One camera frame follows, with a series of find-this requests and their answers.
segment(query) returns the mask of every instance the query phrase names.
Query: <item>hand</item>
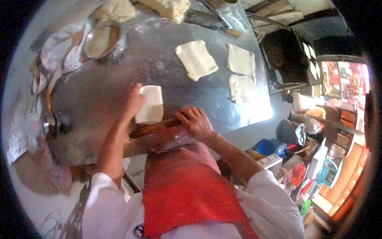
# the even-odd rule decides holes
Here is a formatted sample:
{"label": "hand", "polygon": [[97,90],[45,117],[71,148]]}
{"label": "hand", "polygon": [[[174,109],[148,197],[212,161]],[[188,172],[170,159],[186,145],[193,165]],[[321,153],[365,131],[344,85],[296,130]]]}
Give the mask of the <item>hand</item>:
{"label": "hand", "polygon": [[123,121],[130,123],[131,119],[135,117],[142,109],[143,104],[146,101],[146,96],[140,94],[142,88],[141,83],[136,83],[132,91],[128,95],[128,99],[125,104],[125,112],[123,114]]}
{"label": "hand", "polygon": [[175,117],[194,139],[204,144],[211,139],[214,130],[201,108],[189,107],[181,109],[180,112],[176,113]]}

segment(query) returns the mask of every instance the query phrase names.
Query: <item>white shirt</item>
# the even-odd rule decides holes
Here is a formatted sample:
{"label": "white shirt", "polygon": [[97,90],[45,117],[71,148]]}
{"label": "white shirt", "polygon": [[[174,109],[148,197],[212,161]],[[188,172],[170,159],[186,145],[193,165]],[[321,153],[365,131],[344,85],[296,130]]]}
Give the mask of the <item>white shirt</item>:
{"label": "white shirt", "polygon": [[[235,189],[235,193],[247,217],[252,218],[251,227],[259,238],[304,238],[300,212],[272,172],[263,170],[256,173],[245,191]],[[83,214],[84,239],[143,238],[143,222],[142,193],[134,194],[126,203],[108,175],[96,173],[93,176]],[[181,226],[162,234],[160,238],[241,239],[241,236],[235,225],[211,221]]]}

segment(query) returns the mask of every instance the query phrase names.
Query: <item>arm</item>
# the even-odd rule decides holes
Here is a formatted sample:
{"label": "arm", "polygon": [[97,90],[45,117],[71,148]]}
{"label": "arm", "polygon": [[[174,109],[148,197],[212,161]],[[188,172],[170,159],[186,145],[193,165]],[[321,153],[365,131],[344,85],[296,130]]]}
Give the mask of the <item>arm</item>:
{"label": "arm", "polygon": [[139,94],[141,87],[140,83],[134,86],[126,102],[125,112],[109,130],[98,156],[100,171],[108,175],[118,187],[121,185],[123,175],[123,150],[131,143],[129,124],[145,101],[145,95]]}
{"label": "arm", "polygon": [[251,156],[216,133],[201,108],[190,107],[182,109],[181,112],[175,116],[188,133],[218,153],[241,180],[248,183],[253,175],[263,170]]}

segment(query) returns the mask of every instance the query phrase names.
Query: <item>red bag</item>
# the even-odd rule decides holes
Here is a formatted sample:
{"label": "red bag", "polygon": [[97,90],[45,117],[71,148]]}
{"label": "red bag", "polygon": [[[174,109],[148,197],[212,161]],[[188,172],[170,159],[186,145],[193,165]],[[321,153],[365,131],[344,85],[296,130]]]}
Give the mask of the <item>red bag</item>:
{"label": "red bag", "polygon": [[304,164],[296,165],[293,168],[291,183],[298,187],[305,178],[306,167]]}

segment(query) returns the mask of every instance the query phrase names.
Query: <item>square dough sheet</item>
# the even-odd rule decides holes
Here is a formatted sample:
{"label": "square dough sheet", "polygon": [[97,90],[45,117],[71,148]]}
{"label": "square dough sheet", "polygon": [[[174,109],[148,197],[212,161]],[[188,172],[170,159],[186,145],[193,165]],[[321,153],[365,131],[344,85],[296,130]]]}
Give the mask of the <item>square dough sheet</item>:
{"label": "square dough sheet", "polygon": [[256,80],[253,76],[231,75],[228,79],[231,100],[234,103],[254,102],[256,100]]}
{"label": "square dough sheet", "polygon": [[163,99],[160,86],[147,85],[141,88],[141,94],[146,95],[146,101],[141,111],[135,116],[137,124],[154,124],[162,121]]}
{"label": "square dough sheet", "polygon": [[233,72],[243,75],[255,75],[255,55],[252,52],[240,47],[227,44],[228,47],[228,65],[227,68]]}
{"label": "square dough sheet", "polygon": [[208,53],[204,41],[193,41],[177,46],[175,53],[185,66],[188,77],[193,81],[219,69]]}

